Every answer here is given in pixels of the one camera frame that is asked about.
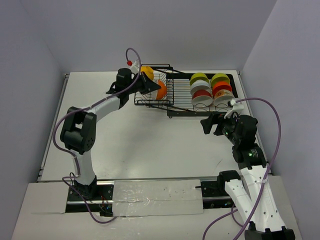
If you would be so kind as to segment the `white bowl orange yellow stripes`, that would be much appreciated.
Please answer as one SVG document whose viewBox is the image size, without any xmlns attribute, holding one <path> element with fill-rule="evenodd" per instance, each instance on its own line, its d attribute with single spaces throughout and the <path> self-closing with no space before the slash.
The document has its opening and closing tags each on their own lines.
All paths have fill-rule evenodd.
<svg viewBox="0 0 320 240">
<path fill-rule="evenodd" d="M 207 90 L 200 89 L 192 95 L 191 103 L 195 107 L 203 108 L 211 105 L 213 98 Z"/>
</svg>

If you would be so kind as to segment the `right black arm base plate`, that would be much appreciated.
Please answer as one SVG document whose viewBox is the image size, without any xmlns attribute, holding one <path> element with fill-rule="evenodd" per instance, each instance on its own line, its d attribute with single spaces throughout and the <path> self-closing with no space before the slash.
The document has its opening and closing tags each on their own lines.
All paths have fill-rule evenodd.
<svg viewBox="0 0 320 240">
<path fill-rule="evenodd" d="M 200 180 L 195 187 L 202 194 L 203 209 L 230 209 L 234 205 L 232 198 L 220 190 L 216 179 Z"/>
</svg>

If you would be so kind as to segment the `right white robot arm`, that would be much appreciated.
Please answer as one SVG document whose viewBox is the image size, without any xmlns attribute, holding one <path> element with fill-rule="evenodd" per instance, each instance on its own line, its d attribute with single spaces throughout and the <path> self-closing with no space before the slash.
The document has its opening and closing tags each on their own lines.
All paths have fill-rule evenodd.
<svg viewBox="0 0 320 240">
<path fill-rule="evenodd" d="M 269 169 L 262 149 L 256 143 L 258 120 L 250 115 L 233 113 L 225 117 L 212 113 L 200 121 L 208 135 L 213 126 L 215 136 L 225 136 L 232 143 L 232 155 L 239 170 L 221 171 L 217 190 L 229 195 L 243 225 L 240 234 L 246 240 L 294 240 L 276 206 L 268 180 Z"/>
</svg>

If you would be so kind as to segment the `yellow plastic bowl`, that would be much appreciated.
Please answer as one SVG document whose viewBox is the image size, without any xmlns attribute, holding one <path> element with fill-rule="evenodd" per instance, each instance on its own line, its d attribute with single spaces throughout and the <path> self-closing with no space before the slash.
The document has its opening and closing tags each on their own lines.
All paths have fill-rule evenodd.
<svg viewBox="0 0 320 240">
<path fill-rule="evenodd" d="M 145 73 L 145 75 L 151 80 L 154 80 L 154 70 L 148 66 L 148 65 L 143 65 L 140 68 L 141 73 Z"/>
</svg>

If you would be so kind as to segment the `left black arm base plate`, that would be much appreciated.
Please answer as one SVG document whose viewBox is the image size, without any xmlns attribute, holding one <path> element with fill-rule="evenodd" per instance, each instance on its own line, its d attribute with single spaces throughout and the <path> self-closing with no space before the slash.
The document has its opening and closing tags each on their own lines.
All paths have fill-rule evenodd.
<svg viewBox="0 0 320 240">
<path fill-rule="evenodd" d="M 93 214 L 99 214 L 100 217 L 113 217 L 113 192 L 113 184 L 98 184 L 95 196 L 90 200 L 86 200 L 90 211 Z M 72 188 L 68 189 L 65 212 L 89 212 L 83 199 Z"/>
</svg>

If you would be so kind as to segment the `white bowl flower pattern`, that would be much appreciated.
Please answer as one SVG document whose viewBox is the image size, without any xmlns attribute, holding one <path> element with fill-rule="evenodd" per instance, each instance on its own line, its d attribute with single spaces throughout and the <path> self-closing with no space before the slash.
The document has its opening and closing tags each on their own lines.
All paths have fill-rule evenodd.
<svg viewBox="0 0 320 240">
<path fill-rule="evenodd" d="M 213 105 L 216 107 L 227 107 L 228 102 L 234 99 L 233 93 L 227 89 L 221 89 L 213 97 Z"/>
</svg>

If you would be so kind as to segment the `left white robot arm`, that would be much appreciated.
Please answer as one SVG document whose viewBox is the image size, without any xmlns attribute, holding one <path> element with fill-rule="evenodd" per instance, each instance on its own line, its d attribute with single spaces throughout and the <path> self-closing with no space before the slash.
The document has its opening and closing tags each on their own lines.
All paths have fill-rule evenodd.
<svg viewBox="0 0 320 240">
<path fill-rule="evenodd" d="M 150 66 L 139 70 L 121 68 L 106 97 L 85 108 L 70 107 L 67 111 L 60 140 L 73 157 L 75 167 L 74 188 L 86 200 L 98 193 L 97 176 L 93 170 L 91 149 L 96 140 L 97 123 L 108 114 L 121 109 L 131 94 L 142 95 L 159 90 Z"/>
</svg>

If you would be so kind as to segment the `plain white bowl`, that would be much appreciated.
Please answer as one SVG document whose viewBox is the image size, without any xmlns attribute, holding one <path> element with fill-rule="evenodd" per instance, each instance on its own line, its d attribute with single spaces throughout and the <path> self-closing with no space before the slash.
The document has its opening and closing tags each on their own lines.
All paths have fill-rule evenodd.
<svg viewBox="0 0 320 240">
<path fill-rule="evenodd" d="M 193 95 L 199 90 L 210 91 L 211 85 L 205 80 L 197 80 L 190 86 L 190 94 Z"/>
</svg>

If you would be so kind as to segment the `orange plastic bowl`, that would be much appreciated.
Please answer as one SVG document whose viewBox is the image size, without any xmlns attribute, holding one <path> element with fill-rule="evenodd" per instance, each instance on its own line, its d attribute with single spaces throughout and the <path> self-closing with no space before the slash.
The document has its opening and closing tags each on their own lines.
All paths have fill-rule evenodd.
<svg viewBox="0 0 320 240">
<path fill-rule="evenodd" d="M 212 94 L 215 95 L 220 90 L 232 91 L 232 87 L 228 82 L 219 81 L 212 87 Z"/>
</svg>

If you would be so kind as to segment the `lime green plastic bowl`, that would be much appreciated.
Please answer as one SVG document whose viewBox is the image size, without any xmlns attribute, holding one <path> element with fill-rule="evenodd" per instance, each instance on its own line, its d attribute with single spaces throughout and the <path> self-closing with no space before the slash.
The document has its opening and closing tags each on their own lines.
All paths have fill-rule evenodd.
<svg viewBox="0 0 320 240">
<path fill-rule="evenodd" d="M 210 81 L 211 86 L 213 87 L 215 84 L 219 82 L 225 82 L 230 84 L 230 78 L 225 73 L 216 73 Z"/>
</svg>

